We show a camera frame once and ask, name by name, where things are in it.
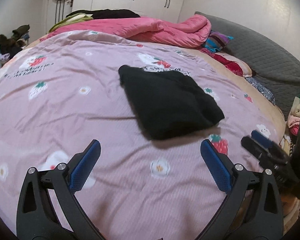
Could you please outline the black sweater orange cuffs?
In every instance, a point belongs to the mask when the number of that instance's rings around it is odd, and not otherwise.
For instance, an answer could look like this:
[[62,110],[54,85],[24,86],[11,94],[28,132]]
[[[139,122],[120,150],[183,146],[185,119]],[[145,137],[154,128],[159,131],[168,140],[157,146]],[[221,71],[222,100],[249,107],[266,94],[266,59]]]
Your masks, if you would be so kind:
[[210,129],[225,118],[214,98],[178,71],[148,72],[122,65],[119,76],[139,124],[153,140]]

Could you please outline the folded clothes stack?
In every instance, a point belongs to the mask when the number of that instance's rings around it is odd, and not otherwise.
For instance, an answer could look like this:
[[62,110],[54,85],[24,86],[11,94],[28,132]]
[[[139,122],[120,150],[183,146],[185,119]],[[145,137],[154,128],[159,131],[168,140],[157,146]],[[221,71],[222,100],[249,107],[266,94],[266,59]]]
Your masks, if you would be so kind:
[[280,147],[287,155],[291,155],[300,128],[300,97],[295,97],[288,114],[286,129],[280,141]]

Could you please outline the dark clothes pile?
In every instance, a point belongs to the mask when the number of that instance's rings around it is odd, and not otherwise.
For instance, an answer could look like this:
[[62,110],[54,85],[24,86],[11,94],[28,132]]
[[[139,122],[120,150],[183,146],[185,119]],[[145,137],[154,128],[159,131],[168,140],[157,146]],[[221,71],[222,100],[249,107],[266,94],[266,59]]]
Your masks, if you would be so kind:
[[12,36],[7,38],[5,35],[0,34],[0,53],[1,55],[9,54],[10,59],[17,53],[22,51],[21,38],[23,35],[28,34],[30,25],[21,25],[12,31]]

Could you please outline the blue floral pillow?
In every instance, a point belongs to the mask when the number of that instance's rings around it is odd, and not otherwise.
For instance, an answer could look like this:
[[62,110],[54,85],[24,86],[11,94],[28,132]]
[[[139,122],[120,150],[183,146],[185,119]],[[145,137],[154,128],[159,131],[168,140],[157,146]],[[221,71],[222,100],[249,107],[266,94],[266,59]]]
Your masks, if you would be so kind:
[[256,81],[253,77],[246,77],[245,80],[257,89],[270,103],[275,105],[275,96],[269,89]]

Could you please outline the grey quilted headboard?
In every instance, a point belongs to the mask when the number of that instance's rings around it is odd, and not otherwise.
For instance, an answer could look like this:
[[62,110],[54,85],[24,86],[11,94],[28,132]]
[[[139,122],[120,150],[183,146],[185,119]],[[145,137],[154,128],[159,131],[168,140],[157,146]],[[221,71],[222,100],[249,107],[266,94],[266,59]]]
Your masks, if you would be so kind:
[[254,79],[273,93],[275,104],[287,118],[294,98],[300,95],[300,61],[254,30],[199,11],[195,14],[205,16],[212,30],[234,38],[222,51],[249,65]]

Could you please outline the red patterned pillow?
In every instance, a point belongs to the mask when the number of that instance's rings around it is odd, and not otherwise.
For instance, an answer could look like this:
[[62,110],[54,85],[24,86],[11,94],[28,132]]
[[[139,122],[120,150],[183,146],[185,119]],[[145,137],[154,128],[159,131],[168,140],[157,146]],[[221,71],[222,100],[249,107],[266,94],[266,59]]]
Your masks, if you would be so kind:
[[198,49],[200,52],[209,55],[214,60],[221,63],[225,68],[240,77],[252,77],[253,71],[244,61],[224,52],[212,53],[206,48]]

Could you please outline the striped colourful pillow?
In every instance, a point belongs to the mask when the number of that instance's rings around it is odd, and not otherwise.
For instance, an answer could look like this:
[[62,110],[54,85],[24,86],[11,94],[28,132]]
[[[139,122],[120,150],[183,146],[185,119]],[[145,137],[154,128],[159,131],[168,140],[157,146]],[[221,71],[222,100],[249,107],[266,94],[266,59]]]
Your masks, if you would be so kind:
[[232,36],[224,35],[218,31],[211,31],[207,40],[202,44],[202,47],[212,53],[221,51],[226,45],[232,41]]

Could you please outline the pink strawberry print quilt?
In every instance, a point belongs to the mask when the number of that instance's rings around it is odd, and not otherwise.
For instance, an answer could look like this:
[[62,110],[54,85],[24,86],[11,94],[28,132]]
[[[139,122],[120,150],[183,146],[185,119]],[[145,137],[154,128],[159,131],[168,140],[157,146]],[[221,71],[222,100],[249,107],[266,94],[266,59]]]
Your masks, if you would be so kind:
[[[122,65],[193,78],[225,118],[188,136],[146,138],[120,85]],[[241,146],[253,130],[274,137],[252,98],[199,57],[96,31],[59,34],[0,71],[0,217],[15,231],[28,169],[54,168],[97,139],[101,156],[76,198],[101,233],[195,239],[225,198],[200,155],[201,142],[226,140],[234,163],[259,171]]]

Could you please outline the pink comforter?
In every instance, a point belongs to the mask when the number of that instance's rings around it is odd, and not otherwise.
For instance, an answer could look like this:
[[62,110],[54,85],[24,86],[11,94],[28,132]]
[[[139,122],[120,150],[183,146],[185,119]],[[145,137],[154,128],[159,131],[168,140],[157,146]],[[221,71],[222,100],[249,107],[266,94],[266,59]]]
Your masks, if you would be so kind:
[[197,48],[207,40],[211,32],[211,22],[203,15],[193,15],[181,23],[150,17],[90,20],[65,25],[40,40],[44,41],[58,34],[75,30],[92,30],[133,41]]

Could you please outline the black garment on bed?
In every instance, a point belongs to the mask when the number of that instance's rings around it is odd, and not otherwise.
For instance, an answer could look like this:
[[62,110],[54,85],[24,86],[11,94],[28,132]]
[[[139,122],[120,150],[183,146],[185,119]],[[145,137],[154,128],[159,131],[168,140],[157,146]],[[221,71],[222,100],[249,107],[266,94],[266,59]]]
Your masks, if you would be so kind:
[[75,14],[86,14],[91,15],[94,20],[102,20],[102,19],[111,19],[111,18],[140,18],[140,15],[128,10],[128,9],[103,9],[103,10],[77,10],[73,11],[70,14],[67,15],[73,16]]

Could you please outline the green blanket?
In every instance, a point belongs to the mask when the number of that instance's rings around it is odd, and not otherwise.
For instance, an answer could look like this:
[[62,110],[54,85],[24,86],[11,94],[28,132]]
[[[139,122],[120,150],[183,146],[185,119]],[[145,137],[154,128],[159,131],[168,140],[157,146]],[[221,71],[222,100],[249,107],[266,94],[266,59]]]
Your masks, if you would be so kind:
[[79,22],[86,22],[86,21],[90,21],[90,20],[93,20],[92,14],[87,15],[84,13],[77,13],[77,14],[68,16],[65,19],[63,19],[62,21],[56,23],[54,26],[52,26],[50,28],[48,33],[51,33],[53,31],[55,31],[56,29],[66,26],[66,25],[71,25],[71,24],[79,23]]

